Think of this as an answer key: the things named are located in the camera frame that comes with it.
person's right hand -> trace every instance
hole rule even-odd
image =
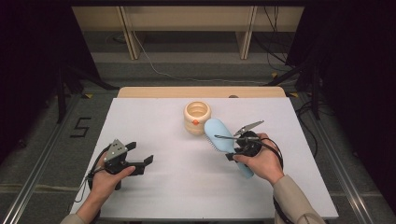
[[[260,139],[268,138],[266,133],[258,133],[257,135]],[[270,140],[264,139],[262,142],[278,151],[278,148]],[[233,159],[247,165],[257,176],[268,180],[271,185],[274,185],[284,176],[280,161],[276,154],[266,147],[262,147],[255,157],[234,155]]]

black cable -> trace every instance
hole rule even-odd
[[[271,141],[271,142],[277,147],[277,151],[276,151],[273,147],[270,147],[270,146],[266,145],[264,142],[262,142],[262,140],[269,140],[269,141]],[[256,143],[259,143],[259,144],[261,144],[262,146],[264,146],[264,147],[270,149],[272,152],[274,152],[274,153],[276,154],[277,158],[279,159],[280,166],[282,167],[282,170],[283,170],[283,155],[282,155],[282,152],[280,151],[280,148],[277,146],[276,142],[274,142],[274,141],[273,141],[272,139],[270,139],[270,138],[262,138],[262,139],[260,139],[260,142],[257,141]]]
[[[271,34],[271,41],[270,41],[270,43],[268,44],[268,49],[271,49],[271,44],[272,44],[272,42],[274,41],[274,34],[275,34],[275,32],[276,32],[276,28],[275,28],[275,26],[273,25],[273,23],[272,23],[272,20],[271,20],[271,18],[270,18],[270,15],[268,14],[268,12],[267,12],[267,9],[264,7],[264,11],[265,11],[265,15],[267,16],[267,18],[268,18],[268,21],[270,22],[270,24],[271,24],[271,27],[272,27],[272,29],[273,29],[273,32],[272,32],[272,34]]]
[[[107,171],[107,169],[106,169],[105,167],[100,167],[99,169],[96,169],[96,170],[93,172],[93,174],[95,175],[96,173],[101,172],[101,171]]]
[[[274,15],[274,17],[275,17],[274,25],[275,25],[275,30],[276,30],[277,42],[280,42],[279,31],[277,30],[277,17],[278,17],[278,15],[279,15],[279,6],[275,6],[275,8],[274,8],[274,14],[275,14],[275,15]],[[286,56],[285,56],[284,51],[288,51],[288,50],[285,49],[285,46],[281,46],[281,47],[282,47],[282,49],[283,49],[283,51],[282,51],[281,53],[282,53],[282,55],[283,55],[283,58],[284,58],[285,61],[286,61],[287,58],[286,58]]]
[[[272,36],[271,36],[271,41],[274,42],[274,36],[276,36],[276,37],[277,37],[277,41],[279,41],[279,35],[278,35],[278,31],[277,31],[277,16],[278,16],[278,14],[279,14],[279,7],[278,7],[278,6],[275,6],[275,7],[274,7],[274,23],[272,23],[272,20],[271,20],[269,14],[268,14],[268,12],[267,12],[267,9],[266,9],[265,7],[264,7],[264,11],[265,11],[265,14],[266,14],[266,16],[267,16],[267,18],[268,18],[268,21],[269,21],[270,24],[271,24],[272,29],[273,29]],[[283,58],[284,58],[285,61],[286,61],[286,56],[285,56],[285,54],[284,54],[283,52],[281,52],[281,53],[282,53],[282,55],[283,55]]]
[[[111,145],[108,145],[108,147],[105,147],[99,154],[99,156],[96,158],[95,162],[93,163],[93,166],[91,168],[90,174],[94,174],[94,171],[96,169],[96,165],[99,162],[100,158],[103,156],[103,154],[105,154],[105,152],[108,151],[108,149],[110,148]]]
[[[257,44],[258,44],[262,49],[264,49],[265,51],[267,51],[267,62],[268,62],[268,64],[269,64],[272,68],[274,68],[274,67],[273,67],[273,66],[271,65],[271,63],[270,63],[270,60],[269,60],[269,58],[268,58],[268,54],[271,54],[274,58],[276,58],[276,59],[280,60],[282,63],[286,64],[286,61],[284,61],[283,59],[279,58],[279,57],[278,57],[277,55],[275,55],[270,49],[268,49],[267,47],[265,47],[264,44],[260,41],[260,39],[259,39],[256,35],[253,34],[253,38],[256,40]],[[274,68],[274,69],[275,69],[275,70],[278,70],[278,71],[282,71],[282,72],[288,72],[287,70],[282,70],[282,69],[278,69],[278,68]]]
[[[314,142],[315,142],[315,150],[314,150],[314,158],[318,155],[318,140],[315,137],[314,133],[312,133],[311,130],[309,130],[308,126],[305,124],[305,122],[303,121],[303,119],[301,118],[301,115],[303,113],[305,113],[306,111],[309,111],[311,109],[310,104],[312,103],[312,101],[309,101],[305,104],[303,104],[300,109],[297,109],[295,112],[297,113],[297,119],[301,122],[301,124],[303,124],[303,126],[305,127],[305,129],[311,134],[311,136],[314,138]]]
[[[88,181],[88,178],[85,177],[85,178],[84,178],[84,181],[83,181],[83,182],[81,183],[81,185],[79,186],[78,191],[81,190],[82,186],[84,186],[84,189],[82,189],[81,198],[79,198],[79,200],[77,200],[77,201],[75,200],[75,203],[80,203],[80,202],[82,201],[82,198],[84,197],[85,187],[87,186],[87,181]]]
[[[264,37],[267,41],[272,41],[275,44],[283,45],[285,48],[290,48],[289,44],[282,43],[281,41],[275,41],[275,40],[271,39],[270,37],[268,37],[264,32],[256,32],[256,33],[261,33],[262,37]]]

light blue object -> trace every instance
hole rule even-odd
[[[215,135],[221,135],[225,137],[233,137],[233,135],[228,131],[225,125],[219,119],[209,119],[205,123],[205,134],[207,139],[210,141],[212,146],[221,152],[225,153],[235,153],[233,148],[233,139],[217,138]],[[239,169],[242,171],[246,178],[251,178],[254,174],[253,172],[242,162],[236,163]]]

forearm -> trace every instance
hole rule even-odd
[[[306,199],[301,189],[288,175],[274,184],[274,197],[283,213],[293,223],[325,223]],[[277,223],[283,223],[279,221],[279,217],[276,217],[276,220]]]
[[[84,221],[84,223],[91,223],[105,201],[106,198],[96,197],[90,194],[84,204],[77,210],[76,214]]]

wire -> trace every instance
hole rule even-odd
[[[285,60],[279,58],[276,54],[274,54],[270,49],[268,49],[267,47],[264,46],[264,44],[259,40],[259,38],[253,34],[254,39],[257,41],[257,43],[259,44],[259,46],[264,49],[265,51],[267,51],[267,54],[271,54],[272,56],[274,56],[274,58],[277,58],[278,60],[280,60],[282,63],[286,63]]]
[[[270,42],[270,44],[269,44],[269,46],[268,46],[268,49],[270,49],[270,48],[271,48],[272,42],[274,42],[274,36],[277,37],[277,42],[279,42],[279,34],[278,34],[278,31],[277,31],[277,17],[278,17],[278,14],[279,14],[279,7],[278,7],[278,6],[275,6],[275,7],[274,7],[274,23],[272,22],[272,20],[271,20],[269,14],[268,14],[268,12],[267,12],[266,7],[264,7],[264,11],[265,11],[265,15],[266,15],[267,18],[268,18],[268,21],[269,21],[270,24],[271,24],[272,29],[273,29],[273,32],[272,32],[272,35],[271,35],[271,42]],[[282,53],[282,55],[283,55],[283,58],[284,58],[285,61],[286,61],[286,56],[285,56],[285,54],[284,54],[283,52],[281,52],[281,53]]]
[[[297,114],[297,119],[301,122],[301,124],[305,127],[305,129],[311,134],[311,136],[314,139],[314,142],[315,142],[314,158],[315,158],[318,155],[318,140],[315,137],[314,133],[308,128],[308,126],[305,124],[305,122],[302,119],[302,114],[306,113],[307,111],[309,111],[311,109],[311,104],[312,104],[312,101],[309,101],[309,102],[303,104],[299,109],[295,110],[295,112]],[[322,113],[322,114],[325,114],[328,116],[333,115],[333,114],[329,114],[329,113],[326,113],[326,112],[323,112],[320,110],[319,110],[319,113]]]
[[[162,76],[166,76],[166,77],[170,77],[172,79],[175,80],[180,80],[180,81],[197,81],[197,82],[211,82],[211,81],[223,81],[223,82],[231,82],[231,83],[253,83],[253,84],[259,84],[259,85],[265,85],[267,84],[266,82],[260,82],[260,81],[250,81],[250,80],[241,80],[241,81],[237,81],[237,80],[227,80],[227,79],[196,79],[196,78],[189,78],[189,77],[175,77],[172,75],[169,75],[167,73],[163,73],[163,72],[159,72],[155,67],[154,64],[152,62],[152,60],[150,59],[150,57],[148,56],[148,54],[146,53],[145,49],[143,48],[142,44],[140,43],[139,39],[136,36],[136,33],[133,31],[134,34],[134,38],[136,39],[136,42],[138,43],[138,45],[140,46],[140,48],[142,49],[143,53],[145,54],[146,58],[149,61],[149,64],[152,68],[152,70]]]
[[[96,173],[101,172],[101,171],[107,171],[107,169],[104,168],[104,167],[98,167],[97,169],[95,169],[95,171],[93,172],[93,174],[95,175]]]
[[[269,140],[269,141],[271,141],[271,142],[277,147],[277,151],[276,151],[273,147],[270,147],[270,146],[266,145],[264,142],[262,142],[262,140]],[[274,141],[273,141],[272,139],[270,139],[270,138],[262,138],[262,139],[260,139],[260,142],[257,141],[257,143],[261,144],[262,146],[264,146],[264,147],[270,149],[272,152],[274,152],[274,153],[276,154],[277,158],[279,159],[280,166],[281,166],[282,169],[283,169],[283,155],[282,155],[282,152],[280,151],[279,146],[276,144],[276,142],[274,142]]]
[[[99,156],[96,158],[95,162],[93,163],[93,166],[91,168],[90,174],[95,174],[95,169],[96,169],[96,165],[98,164],[100,158],[103,156],[103,154],[105,154],[105,152],[108,151],[108,149],[110,148],[111,145],[108,145],[108,147],[105,147],[100,153]]]
[[[86,176],[85,178],[84,178],[84,181],[81,183],[81,185],[79,186],[79,189],[78,189],[78,192],[81,190],[81,188],[84,186],[84,189],[82,190],[82,193],[81,193],[81,198],[79,199],[79,200],[75,200],[75,203],[80,203],[81,201],[82,201],[82,198],[84,197],[84,192],[85,192],[85,188],[86,188],[86,186],[87,186],[87,181],[88,181],[88,176]]]
[[[285,48],[290,48],[291,47],[291,45],[289,45],[289,44],[286,44],[286,43],[282,43],[281,41],[275,41],[275,40],[273,40],[273,39],[271,39],[270,37],[268,37],[266,34],[264,34],[263,32],[259,32],[259,33],[262,33],[262,37],[264,37],[266,40],[268,40],[268,41],[272,41],[273,43],[275,43],[275,44],[278,44],[278,45],[283,45]],[[292,38],[291,38],[291,36],[290,36],[290,34],[288,33],[288,32],[286,32],[287,33],[287,35],[288,35],[288,39],[290,40],[290,42],[292,41]]]

